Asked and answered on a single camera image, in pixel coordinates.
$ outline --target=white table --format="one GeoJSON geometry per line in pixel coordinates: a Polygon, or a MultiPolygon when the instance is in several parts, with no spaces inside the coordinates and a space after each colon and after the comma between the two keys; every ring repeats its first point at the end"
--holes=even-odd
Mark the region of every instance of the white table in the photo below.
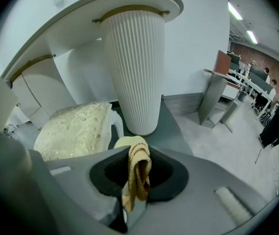
{"type": "Polygon", "coordinates": [[[236,79],[236,78],[233,77],[233,76],[230,76],[229,74],[227,74],[227,77],[228,77],[229,79],[231,79],[232,81],[234,81],[235,83],[237,83],[238,85],[240,85],[240,86],[245,86],[245,85],[246,85],[245,83],[241,82],[240,80],[236,79]]]}
{"type": "Polygon", "coordinates": [[[249,86],[252,87],[252,90],[255,90],[255,91],[259,92],[260,94],[262,94],[262,96],[264,98],[266,98],[268,100],[267,104],[265,105],[265,107],[263,107],[262,111],[259,113],[259,115],[256,118],[256,119],[259,119],[261,117],[261,115],[266,111],[268,105],[273,100],[273,98],[271,98],[269,96],[269,94],[267,94],[261,87],[259,87],[257,84],[254,84],[251,80],[249,80],[248,78],[246,78],[242,74],[237,73],[237,72],[235,72],[233,70],[229,70],[229,73],[232,73],[232,74],[235,74],[235,75],[239,76],[241,78],[241,80],[238,80],[239,82],[244,81],[246,84],[248,84],[249,86]]]}

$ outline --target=ceiling light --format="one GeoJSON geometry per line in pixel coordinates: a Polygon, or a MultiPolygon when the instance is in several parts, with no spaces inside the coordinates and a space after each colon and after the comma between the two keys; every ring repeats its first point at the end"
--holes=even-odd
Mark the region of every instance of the ceiling light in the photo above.
{"type": "Polygon", "coordinates": [[[233,7],[233,5],[230,2],[228,2],[228,6],[229,6],[229,11],[233,14],[233,16],[235,16],[237,20],[243,20],[241,15],[237,12],[237,10],[233,7]]]}
{"type": "Polygon", "coordinates": [[[254,36],[253,32],[248,30],[247,31],[248,35],[251,37],[252,41],[254,44],[258,44],[257,40],[256,40],[256,37],[254,36]]]}

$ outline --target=brick wall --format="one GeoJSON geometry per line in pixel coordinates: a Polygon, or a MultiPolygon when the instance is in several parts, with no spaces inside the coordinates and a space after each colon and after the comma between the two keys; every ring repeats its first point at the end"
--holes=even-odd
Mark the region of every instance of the brick wall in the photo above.
{"type": "Polygon", "coordinates": [[[268,67],[270,70],[270,80],[275,79],[278,82],[276,86],[275,101],[279,100],[279,61],[258,50],[236,43],[231,43],[230,52],[241,55],[241,62],[245,64],[255,60],[257,67],[261,70],[268,67]]]}

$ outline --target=white ribbed column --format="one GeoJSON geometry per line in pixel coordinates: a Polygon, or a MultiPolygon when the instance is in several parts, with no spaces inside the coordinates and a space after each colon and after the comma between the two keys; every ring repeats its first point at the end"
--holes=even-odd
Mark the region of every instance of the white ribbed column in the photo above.
{"type": "Polygon", "coordinates": [[[153,12],[126,11],[101,23],[105,53],[128,129],[152,133],[163,83],[164,20],[153,12]]]}

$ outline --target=white wall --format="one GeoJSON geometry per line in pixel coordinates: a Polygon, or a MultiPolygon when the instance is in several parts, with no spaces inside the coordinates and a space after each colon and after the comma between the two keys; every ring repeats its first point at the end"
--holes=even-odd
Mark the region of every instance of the white wall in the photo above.
{"type": "MultiPolygon", "coordinates": [[[[65,0],[65,6],[75,1],[65,0]]],[[[218,50],[226,52],[228,48],[228,0],[183,0],[183,3],[183,13],[165,25],[165,95],[203,92],[208,77],[202,70],[213,69],[218,50]]],[[[52,0],[16,3],[0,35],[0,73],[25,41],[58,12],[52,0]]],[[[115,100],[109,73],[100,60],[102,53],[101,45],[87,44],[55,60],[77,103],[115,100]]]]}
{"type": "Polygon", "coordinates": [[[13,124],[13,125],[22,125],[25,122],[29,121],[30,119],[24,115],[24,113],[20,110],[19,107],[15,106],[11,112],[9,119],[7,120],[6,125],[13,124]]]}
{"type": "Polygon", "coordinates": [[[101,40],[68,51],[54,59],[64,84],[77,104],[116,101],[101,40]]]}

